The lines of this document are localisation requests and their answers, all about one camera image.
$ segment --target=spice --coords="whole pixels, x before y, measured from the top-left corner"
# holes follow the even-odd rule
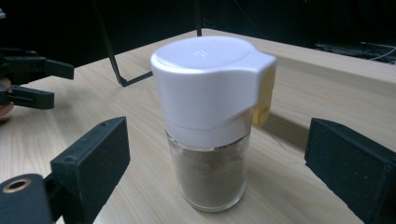
[[[192,206],[219,211],[237,203],[246,185],[248,135],[230,145],[205,150],[169,140],[180,190]]]

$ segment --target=wooden table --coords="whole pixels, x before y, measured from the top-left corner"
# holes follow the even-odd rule
[[[204,30],[204,35],[231,35]],[[121,73],[150,70],[160,46],[117,56]],[[192,209],[179,193],[153,77],[122,88],[109,60],[76,69],[75,80],[27,85],[53,91],[48,111],[15,107],[0,120],[0,181],[50,173],[50,160],[106,119],[126,116],[131,163],[95,223],[361,223],[304,164],[311,118],[336,121],[396,149],[396,67],[239,36],[278,58],[270,118],[252,129],[247,190],[222,213]]]

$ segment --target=screw hole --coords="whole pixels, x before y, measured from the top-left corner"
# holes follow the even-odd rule
[[[19,180],[12,181],[11,183],[9,183],[5,187],[3,187],[3,192],[4,193],[15,193],[17,191],[20,191],[20,190],[28,187],[31,182],[32,182],[32,180],[30,180],[30,179],[19,179]]]
[[[65,162],[72,162],[72,161],[74,161],[75,159],[76,159],[75,156],[67,156],[67,157],[64,158],[64,161],[65,161]]]

